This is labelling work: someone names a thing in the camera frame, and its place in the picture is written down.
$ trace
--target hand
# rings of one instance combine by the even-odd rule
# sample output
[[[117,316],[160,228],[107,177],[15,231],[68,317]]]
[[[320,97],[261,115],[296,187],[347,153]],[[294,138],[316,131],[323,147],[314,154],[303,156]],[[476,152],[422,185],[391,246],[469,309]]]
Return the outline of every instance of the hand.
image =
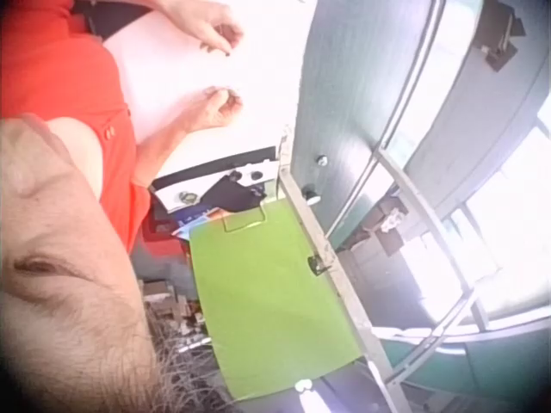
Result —
[[[226,55],[243,38],[243,29],[229,6],[202,0],[167,0],[165,14],[184,33],[201,41],[208,50],[220,49]]]
[[[243,102],[233,90],[211,89],[186,108],[172,126],[185,133],[228,126],[242,108]]]

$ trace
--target woman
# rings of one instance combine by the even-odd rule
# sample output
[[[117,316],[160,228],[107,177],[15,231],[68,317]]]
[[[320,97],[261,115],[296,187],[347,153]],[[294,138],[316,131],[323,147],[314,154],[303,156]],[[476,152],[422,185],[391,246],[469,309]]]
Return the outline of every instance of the woman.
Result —
[[[217,3],[139,3],[211,49],[242,36]],[[136,147],[115,62],[71,7],[21,0],[2,22],[3,370],[45,410],[156,411],[163,368],[127,252],[164,160],[242,103],[206,92]]]

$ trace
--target gray wall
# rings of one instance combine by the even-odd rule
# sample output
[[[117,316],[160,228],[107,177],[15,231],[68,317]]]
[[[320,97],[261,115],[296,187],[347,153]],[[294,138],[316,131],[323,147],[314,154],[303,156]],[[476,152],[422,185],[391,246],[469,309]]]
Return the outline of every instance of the gray wall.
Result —
[[[496,73],[481,51],[471,49],[433,127],[406,167],[441,217],[465,201],[514,151],[548,95],[548,2],[504,3],[515,8],[527,32],[512,40],[517,56]],[[399,229],[406,239],[426,231],[413,213]],[[423,313],[407,310],[418,307],[418,289],[400,254],[386,257],[376,240],[368,240],[343,260],[356,266],[356,290],[375,325],[411,326],[412,318],[418,326],[429,322]],[[406,310],[399,299],[406,300]]]

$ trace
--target green folder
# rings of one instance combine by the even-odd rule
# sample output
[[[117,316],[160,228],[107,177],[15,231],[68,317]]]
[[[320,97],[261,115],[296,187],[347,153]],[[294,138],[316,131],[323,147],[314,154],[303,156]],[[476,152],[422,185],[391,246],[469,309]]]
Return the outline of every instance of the green folder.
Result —
[[[287,200],[196,227],[195,280],[230,393],[255,398],[361,355],[344,308]]]

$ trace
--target red shirt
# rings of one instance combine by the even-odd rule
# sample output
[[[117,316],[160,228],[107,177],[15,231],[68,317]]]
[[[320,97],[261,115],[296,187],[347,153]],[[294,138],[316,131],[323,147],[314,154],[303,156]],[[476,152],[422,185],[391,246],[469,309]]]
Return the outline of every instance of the red shirt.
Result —
[[[150,195],[131,182],[136,144],[115,61],[86,33],[83,17],[70,14],[72,5],[13,2],[2,21],[1,115],[71,117],[96,132],[103,154],[100,203],[130,250]]]

